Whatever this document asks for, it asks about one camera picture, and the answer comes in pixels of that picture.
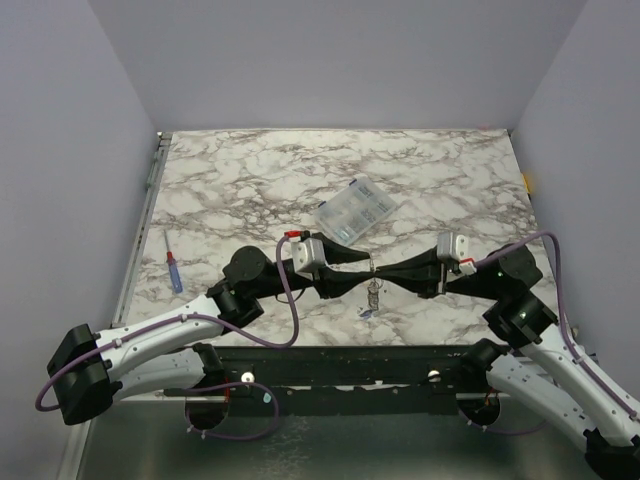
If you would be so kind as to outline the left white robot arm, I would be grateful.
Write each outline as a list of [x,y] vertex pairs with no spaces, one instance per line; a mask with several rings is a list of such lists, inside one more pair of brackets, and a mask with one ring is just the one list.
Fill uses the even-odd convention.
[[[154,390],[173,388],[206,395],[225,379],[213,364],[208,341],[236,333],[271,349],[293,346],[300,333],[296,291],[315,290],[323,299],[338,298],[371,278],[366,272],[341,272],[338,265],[369,259],[367,252],[337,244],[321,233],[292,231],[277,243],[291,246],[290,258],[270,259],[260,248],[237,250],[223,277],[206,293],[168,313],[134,326],[94,332],[82,324],[69,330],[47,365],[49,380],[35,407],[55,395],[52,410],[73,426],[106,412],[115,402]],[[291,337],[280,343],[247,331],[263,315],[259,303],[285,296],[292,315]]]

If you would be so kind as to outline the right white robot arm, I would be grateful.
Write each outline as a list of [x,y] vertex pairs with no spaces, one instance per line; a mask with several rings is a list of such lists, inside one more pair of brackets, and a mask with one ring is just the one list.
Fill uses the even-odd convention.
[[578,344],[565,315],[533,294],[542,273],[526,245],[480,261],[431,249],[376,275],[426,299],[456,293],[492,300],[483,317],[500,341],[482,339],[469,349],[461,383],[472,391],[492,387],[536,412],[578,446],[599,478],[638,478],[639,401]]

